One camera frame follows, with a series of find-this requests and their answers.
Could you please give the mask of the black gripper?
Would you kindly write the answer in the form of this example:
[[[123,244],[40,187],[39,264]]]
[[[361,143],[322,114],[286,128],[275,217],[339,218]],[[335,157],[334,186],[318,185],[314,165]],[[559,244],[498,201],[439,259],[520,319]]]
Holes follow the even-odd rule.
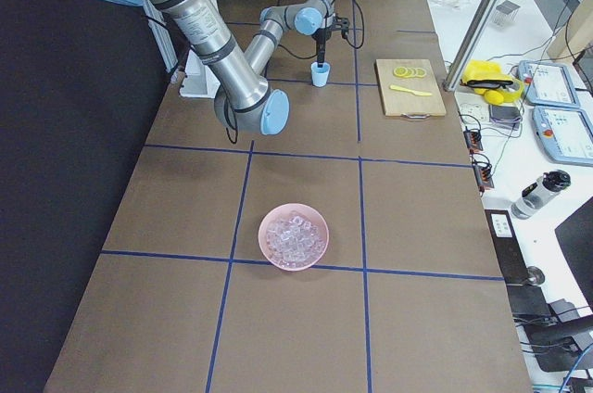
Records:
[[[330,39],[330,28],[319,28],[313,33],[313,39],[316,42],[316,62],[318,64],[324,63],[324,47]]]

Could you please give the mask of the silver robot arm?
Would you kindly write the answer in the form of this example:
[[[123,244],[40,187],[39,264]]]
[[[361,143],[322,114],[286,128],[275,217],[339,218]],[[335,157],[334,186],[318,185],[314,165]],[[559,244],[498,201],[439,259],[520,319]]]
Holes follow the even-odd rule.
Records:
[[[104,1],[140,6],[145,0]],[[264,135],[280,133],[289,117],[288,96],[271,88],[261,74],[283,35],[295,30],[315,36],[329,31],[335,20],[334,0],[268,7],[261,13],[259,31],[242,50],[211,0],[148,1],[172,18],[220,82],[214,101],[220,123],[229,130]]]

